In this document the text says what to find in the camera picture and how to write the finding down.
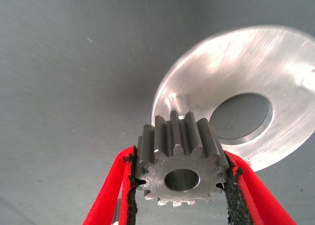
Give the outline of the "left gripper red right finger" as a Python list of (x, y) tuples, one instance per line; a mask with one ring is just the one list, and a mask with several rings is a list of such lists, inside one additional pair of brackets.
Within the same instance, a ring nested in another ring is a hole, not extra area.
[(230, 225), (295, 225), (251, 167), (239, 156), (225, 151), (230, 164), (224, 185)]

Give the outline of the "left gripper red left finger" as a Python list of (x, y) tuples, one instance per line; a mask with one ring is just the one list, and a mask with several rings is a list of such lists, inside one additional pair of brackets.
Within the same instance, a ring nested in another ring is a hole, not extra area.
[(136, 224), (137, 205), (135, 193), (138, 182), (134, 176), (137, 149), (122, 150), (115, 158), (107, 177), (92, 204), (84, 225), (110, 225), (113, 221), (118, 198), (121, 196), (118, 224)]

